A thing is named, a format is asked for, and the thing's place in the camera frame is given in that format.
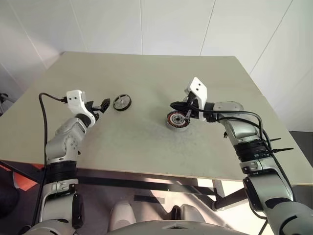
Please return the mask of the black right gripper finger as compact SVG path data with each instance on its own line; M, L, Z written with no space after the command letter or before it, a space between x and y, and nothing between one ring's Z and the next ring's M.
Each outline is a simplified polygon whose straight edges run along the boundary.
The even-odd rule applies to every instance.
M190 123L191 119L196 119L196 111L194 110L188 110L184 116L184 121L186 123Z
M170 104L170 107L174 110L190 110L190 104L184 101L175 101Z

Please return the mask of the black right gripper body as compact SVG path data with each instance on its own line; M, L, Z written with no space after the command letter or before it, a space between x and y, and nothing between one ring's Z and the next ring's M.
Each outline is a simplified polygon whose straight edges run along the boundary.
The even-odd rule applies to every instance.
M189 105L191 105L192 107L194 107L196 109L199 108L198 100L196 99L196 96L193 92L189 92L183 101L188 103ZM199 112L191 110L190 118L198 119L199 118Z

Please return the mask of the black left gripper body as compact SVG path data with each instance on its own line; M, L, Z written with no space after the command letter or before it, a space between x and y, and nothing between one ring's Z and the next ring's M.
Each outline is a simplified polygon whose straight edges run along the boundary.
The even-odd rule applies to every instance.
M99 119L99 106L93 106L93 101L88 101L85 103L85 108L94 116L95 120Z

